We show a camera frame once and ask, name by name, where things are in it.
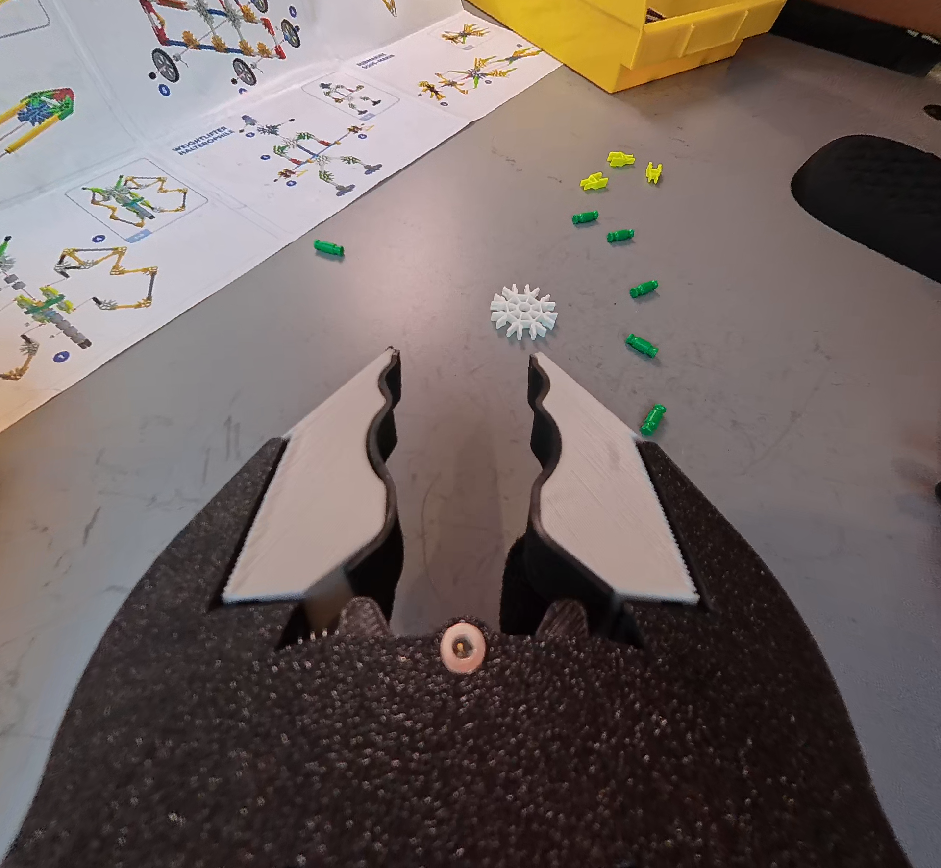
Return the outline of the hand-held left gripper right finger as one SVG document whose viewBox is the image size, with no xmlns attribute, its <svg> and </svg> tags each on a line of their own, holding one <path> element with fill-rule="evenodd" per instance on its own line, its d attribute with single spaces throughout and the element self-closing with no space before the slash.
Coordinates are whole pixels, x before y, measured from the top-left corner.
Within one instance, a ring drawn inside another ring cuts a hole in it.
<svg viewBox="0 0 941 868">
<path fill-rule="evenodd" d="M 531 584 L 549 601 L 698 603 L 639 435 L 546 355 L 532 354 L 527 529 Z"/>
</svg>

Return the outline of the folded paper instruction sheet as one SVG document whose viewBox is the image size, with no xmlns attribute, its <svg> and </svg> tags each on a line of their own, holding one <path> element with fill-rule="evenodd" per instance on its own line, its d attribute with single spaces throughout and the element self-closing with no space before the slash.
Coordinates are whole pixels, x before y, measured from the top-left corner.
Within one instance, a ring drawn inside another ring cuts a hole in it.
<svg viewBox="0 0 941 868">
<path fill-rule="evenodd" d="M 2 429 L 557 63 L 460 0 L 2 0 Z"/>
</svg>

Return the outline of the white snowflake connector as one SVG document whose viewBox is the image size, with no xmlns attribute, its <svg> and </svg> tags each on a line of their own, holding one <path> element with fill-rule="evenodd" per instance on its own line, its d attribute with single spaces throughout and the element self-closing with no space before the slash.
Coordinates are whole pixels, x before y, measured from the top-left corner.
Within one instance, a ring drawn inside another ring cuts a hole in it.
<svg viewBox="0 0 941 868">
<path fill-rule="evenodd" d="M 495 329 L 505 329 L 508 338 L 515 336 L 517 340 L 524 335 L 532 340 L 545 337 L 558 318 L 555 302 L 528 284 L 523 290 L 516 285 L 504 287 L 494 295 L 489 309 Z"/>
</svg>

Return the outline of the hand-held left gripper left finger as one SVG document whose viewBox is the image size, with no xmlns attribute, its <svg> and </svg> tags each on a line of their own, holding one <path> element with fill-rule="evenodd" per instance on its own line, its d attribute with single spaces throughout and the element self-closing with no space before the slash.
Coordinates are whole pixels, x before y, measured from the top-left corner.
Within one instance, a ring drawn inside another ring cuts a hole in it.
<svg viewBox="0 0 941 868">
<path fill-rule="evenodd" d="M 292 427 L 221 589 L 287 602 L 291 631 L 386 637 L 404 563 L 394 481 L 399 351 L 386 349 Z"/>
</svg>

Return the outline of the grey desk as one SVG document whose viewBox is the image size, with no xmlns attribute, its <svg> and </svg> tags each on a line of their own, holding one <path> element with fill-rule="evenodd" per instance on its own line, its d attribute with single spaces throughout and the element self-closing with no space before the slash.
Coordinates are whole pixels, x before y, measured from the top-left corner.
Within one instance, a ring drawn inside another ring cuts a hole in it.
<svg viewBox="0 0 941 868">
<path fill-rule="evenodd" d="M 557 304 L 535 346 L 613 412 L 635 426 L 665 404 L 658 442 L 787 589 L 911 862 L 934 865 L 939 286 L 809 217 L 790 185 L 841 135 L 939 154 L 937 104 L 935 80 L 777 36 L 616 96 L 558 69 L 5 431 L 2 848 L 135 582 L 387 346 L 404 371 L 394 627 L 496 622 L 538 471 L 532 345 L 489 321 L 516 282 Z M 636 164 L 610 168 L 614 150 Z M 598 171 L 607 187 L 582 191 Z M 575 226 L 584 211 L 597 221 Z M 622 228 L 634 239 L 608 244 Z"/>
</svg>

